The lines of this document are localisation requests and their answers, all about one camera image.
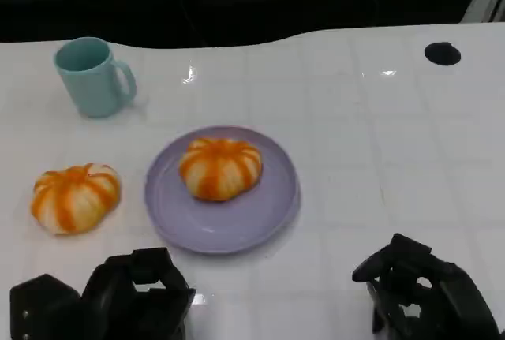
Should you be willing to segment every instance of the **pumpkin-shaped bun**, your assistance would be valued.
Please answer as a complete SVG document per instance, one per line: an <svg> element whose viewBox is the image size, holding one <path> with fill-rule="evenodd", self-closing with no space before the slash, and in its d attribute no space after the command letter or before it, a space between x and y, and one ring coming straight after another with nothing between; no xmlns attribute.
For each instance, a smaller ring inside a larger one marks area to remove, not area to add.
<svg viewBox="0 0 505 340"><path fill-rule="evenodd" d="M182 156L179 173L195 197L229 200L256 184L261 154L246 141L197 139Z"/></svg>
<svg viewBox="0 0 505 340"><path fill-rule="evenodd" d="M84 232L118 204L120 189L118 175L107 165L46 172L33 188L32 215L53 234Z"/></svg>

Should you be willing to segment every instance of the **tiled table surface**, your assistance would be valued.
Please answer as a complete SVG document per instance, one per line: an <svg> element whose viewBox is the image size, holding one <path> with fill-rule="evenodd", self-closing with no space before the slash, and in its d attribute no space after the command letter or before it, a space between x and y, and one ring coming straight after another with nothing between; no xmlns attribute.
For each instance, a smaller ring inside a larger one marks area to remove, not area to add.
<svg viewBox="0 0 505 340"><path fill-rule="evenodd" d="M424 48L462 53L433 65ZM204 125L244 125L277 140L303 204L267 245L234 257L169 246L205 296L191 336L211 340L366 340L372 307L352 270L402 232L464 267L505 325L505 26L314 32L254 47L114 46L137 76L135 105L79 117L52 66L61 42L0 45L0 286L48 272L84 288L112 254L162 245L143 203L164 145ZM98 162L123 181L118 209L80 237L45 234L28 213L45 170Z"/></svg>

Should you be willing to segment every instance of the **plate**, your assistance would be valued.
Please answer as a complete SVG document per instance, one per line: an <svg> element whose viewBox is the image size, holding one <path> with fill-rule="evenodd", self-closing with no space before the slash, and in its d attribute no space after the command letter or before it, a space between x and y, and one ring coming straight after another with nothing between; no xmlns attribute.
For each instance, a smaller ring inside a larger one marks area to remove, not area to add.
<svg viewBox="0 0 505 340"><path fill-rule="evenodd" d="M194 198L178 173L189 143L199 137L246 140L263 161L259 182L227 202ZM254 247L283 228L300 208L300 185L287 153L269 137L241 127L207 127L169 144L148 171L145 203L167 242L202 253L232 253Z"/></svg>

